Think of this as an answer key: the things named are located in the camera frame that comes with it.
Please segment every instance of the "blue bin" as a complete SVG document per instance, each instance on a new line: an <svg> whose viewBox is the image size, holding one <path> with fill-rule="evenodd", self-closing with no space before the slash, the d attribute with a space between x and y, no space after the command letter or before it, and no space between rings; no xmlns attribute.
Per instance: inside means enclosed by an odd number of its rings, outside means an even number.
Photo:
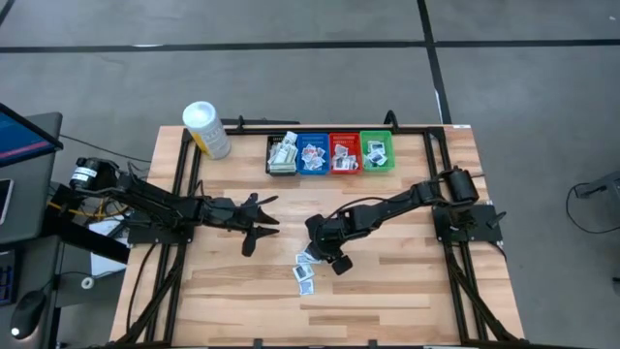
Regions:
<svg viewBox="0 0 620 349"><path fill-rule="evenodd" d="M305 163L301 160L301 151L306 145L312 144L315 147L322 148L325 151L323 159L325 163L320 170L310 171L303 170ZM297 134L297 171L302 175L326 175L329 172L329 134Z"/></svg>

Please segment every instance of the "yellow label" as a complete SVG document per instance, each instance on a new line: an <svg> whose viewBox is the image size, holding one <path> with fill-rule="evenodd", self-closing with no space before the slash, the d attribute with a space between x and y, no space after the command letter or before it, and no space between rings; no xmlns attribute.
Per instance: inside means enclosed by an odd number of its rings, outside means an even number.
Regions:
<svg viewBox="0 0 620 349"><path fill-rule="evenodd" d="M208 157L211 157L211 154L209 153L209 149L206 147L206 144L204 144L204 142L202 141L201 135L197 134L196 132L191 132L191 131L190 133L192 134L192 138L194 138L196 145L202 150L202 152L205 153Z"/></svg>

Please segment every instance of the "wooden table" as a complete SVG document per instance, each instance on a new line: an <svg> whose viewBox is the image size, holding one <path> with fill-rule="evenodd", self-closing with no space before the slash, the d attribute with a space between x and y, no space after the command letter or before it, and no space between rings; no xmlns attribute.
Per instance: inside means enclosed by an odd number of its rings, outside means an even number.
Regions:
<svg viewBox="0 0 620 349"><path fill-rule="evenodd" d="M480 174L472 129L446 126L445 130L453 165ZM148 181L167 190L172 187L182 131L180 126L165 126L157 139ZM313 296L298 294L292 273L295 254L309 241L306 218L329 214L368 195L388 198L428 179L422 137L393 137L396 169L390 173L294 177L264 173L266 136L231 136L231 142L227 158L201 159L199 179L204 180L206 194L232 197L238 204L252 192L263 199L278 195L263 210L281 222L281 232L260 239L254 255L245 258L242 233L196 229L182 275L173 345L249 346L254 338L267 345L360 345L368 339L382 344L458 343L444 252L435 239L428 208L403 214L368 238L346 243L343 250L355 266L345 274L336 276L326 264L315 266ZM435 154L439 160L437 146ZM475 178L475 183L480 199L488 199L484 178ZM510 332L523 336L504 258L488 243L470 246L480 295ZM159 248L145 266L132 321L151 298ZM146 245L132 249L112 340L125 333L129 298L147 249ZM471 305L465 296L463 300L470 337L476 337ZM161 308L156 339L163 337L167 300Z"/></svg>

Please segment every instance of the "white lid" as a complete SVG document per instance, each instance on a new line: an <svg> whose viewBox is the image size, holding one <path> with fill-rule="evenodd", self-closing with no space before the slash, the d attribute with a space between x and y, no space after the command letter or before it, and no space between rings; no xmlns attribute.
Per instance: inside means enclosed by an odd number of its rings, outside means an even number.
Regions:
<svg viewBox="0 0 620 349"><path fill-rule="evenodd" d="M183 123L194 129L205 127L216 117L215 107L208 102L194 102L183 111Z"/></svg>

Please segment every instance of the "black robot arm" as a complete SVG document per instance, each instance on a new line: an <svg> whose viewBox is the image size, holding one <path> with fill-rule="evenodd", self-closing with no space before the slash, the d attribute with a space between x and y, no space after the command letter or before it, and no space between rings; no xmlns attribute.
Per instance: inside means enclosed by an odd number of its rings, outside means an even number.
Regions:
<svg viewBox="0 0 620 349"><path fill-rule="evenodd" d="M441 180L446 182L450 201L442 196ZM368 198L380 200L378 204L339 208L328 217L317 214L308 218L305 222L311 240L308 251L316 259L331 263L334 271L341 274L353 266L341 249L345 242L365 238L386 220L421 206L448 206L456 216L478 198L478 191L468 171L458 168L444 171L436 178L414 184L408 191L392 198Z"/></svg>
<svg viewBox="0 0 620 349"><path fill-rule="evenodd" d="M77 168L69 184L86 197L112 198L148 215L149 224L173 232L200 225L241 231L246 234L242 247L246 257L254 252L258 238L279 232L254 226L255 223L279 224L261 209L261 204L268 204L277 197L259 202L258 195L252 193L241 206L236 206L230 198L180 197L131 172L121 171L109 160L97 158L77 159Z"/></svg>

